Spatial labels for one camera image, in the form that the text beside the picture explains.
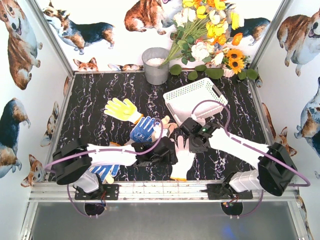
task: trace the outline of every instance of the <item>basket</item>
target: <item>basket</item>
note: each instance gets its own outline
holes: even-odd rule
[[[225,96],[207,77],[169,91],[163,95],[163,98],[178,126],[191,116],[192,110],[201,101],[215,100],[223,105],[228,103]],[[217,103],[204,102],[196,108],[194,114],[197,118],[206,119],[222,110],[223,107]]]

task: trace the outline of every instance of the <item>corgi wallpaper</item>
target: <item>corgi wallpaper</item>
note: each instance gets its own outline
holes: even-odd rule
[[[59,45],[74,71],[79,64],[95,58],[100,71],[143,70],[142,53],[152,47],[170,49],[173,16],[182,10],[182,0],[37,0]],[[255,56],[282,0],[234,0],[232,6],[245,18],[244,27],[232,30],[228,42],[239,31],[243,39],[236,47],[250,60]],[[201,62],[181,60],[170,64],[194,68]]]
[[[0,0],[1,239],[19,239],[64,99],[68,73],[39,26],[27,1]]]
[[[272,136],[311,182],[299,189],[310,240],[320,239],[320,208],[314,207],[320,198],[319,8],[320,0],[293,1],[258,63],[258,92]]]

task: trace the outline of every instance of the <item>marble tabletop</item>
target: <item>marble tabletop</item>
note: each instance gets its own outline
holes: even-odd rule
[[[120,145],[129,140],[134,125],[103,114],[105,104],[112,98],[130,99],[144,116],[173,118],[165,105],[163,94],[191,83],[188,72],[180,76],[170,76],[160,86],[147,83],[143,72],[85,73],[75,76],[72,93],[68,102],[63,126],[57,148],[68,142],[83,138],[94,145],[108,146],[109,142]],[[205,78],[205,73],[198,80]],[[257,143],[266,143],[262,126],[259,122],[250,88],[246,82],[236,79],[222,78],[213,80],[228,100],[227,107],[231,112],[228,131]],[[222,111],[215,119],[225,124],[227,113]],[[176,129],[171,138],[177,139],[183,134]],[[188,180],[219,180],[232,172],[243,172],[251,166],[240,159],[222,151],[210,149],[206,153],[197,154],[192,168],[187,173]],[[167,181],[170,180],[172,167],[121,166],[115,177],[116,181]]]

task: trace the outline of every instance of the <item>gray floor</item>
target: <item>gray floor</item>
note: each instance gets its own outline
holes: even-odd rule
[[[244,213],[255,202],[244,204]],[[79,215],[70,203],[39,203],[33,240],[294,240],[286,202],[263,202],[240,219],[220,203],[114,203],[99,219]]]

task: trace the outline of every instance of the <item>white wall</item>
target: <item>white wall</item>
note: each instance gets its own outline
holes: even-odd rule
[[[295,0],[287,11],[288,16],[312,16],[319,11],[320,0]],[[292,157],[298,171],[303,173],[311,182],[311,186],[301,187],[300,194],[307,210],[308,222],[314,239],[320,239],[319,215],[320,207],[316,204],[320,198],[320,180],[316,178],[315,171],[320,173],[320,158],[304,138],[295,138],[297,125],[301,125],[301,113],[305,105],[314,97],[318,90],[320,77],[320,55],[301,68],[301,75],[297,76],[296,64],[290,61],[285,66],[287,52],[280,48],[277,35],[269,42],[268,48],[258,64],[259,74],[263,80],[263,87],[259,94],[270,112],[272,122],[277,134],[287,126],[287,141],[298,153]]]
[[[31,122],[30,128],[20,123],[17,157],[22,163],[22,169],[15,173],[9,171],[0,178],[0,232],[3,240],[19,238],[25,217],[30,187],[22,187],[20,183],[30,172],[29,154],[40,162],[44,162],[49,147],[41,147],[40,141],[47,129],[48,118],[52,113],[54,102],[61,107],[63,101],[63,86],[67,72],[60,64],[60,60],[40,29],[36,19],[24,0],[18,1],[26,14],[38,42],[43,43],[42,50],[38,51],[37,59],[41,61],[40,68],[33,67],[32,79],[25,90],[18,88],[9,72],[8,36],[5,23],[0,21],[0,116],[4,106],[12,98],[22,102]]]
[[[49,2],[49,0],[38,0],[41,8],[46,8]],[[124,25],[126,13],[138,0],[125,0],[124,2],[91,0],[90,4],[79,4],[78,0],[52,0],[51,2],[56,10],[67,10],[67,12],[70,13],[69,19],[76,24],[105,22],[115,26],[116,35],[113,49],[108,49],[107,42],[102,40],[85,47],[84,55],[79,55],[79,52],[74,51],[72,46],[64,43],[58,37],[54,28],[51,27],[70,65],[75,71],[78,70],[78,67],[74,64],[73,59],[87,63],[92,57],[95,57],[100,71],[110,71],[111,69],[108,68],[108,64],[142,65],[141,55],[146,49],[162,47],[169,50],[172,45],[170,33],[175,31],[173,25],[165,29],[165,35],[159,35],[154,28],[148,29],[146,32],[129,32],[126,30]],[[232,2],[237,4],[237,11],[245,19],[262,17],[271,21],[282,0],[234,0]],[[236,47],[241,49],[246,55],[251,56],[251,60],[262,39],[254,46],[248,46],[248,44],[252,42],[253,39],[249,36],[244,38],[240,45]],[[171,61],[172,65],[177,63],[183,65],[180,60]],[[193,68],[200,64],[203,64],[203,62],[189,62],[187,67]]]

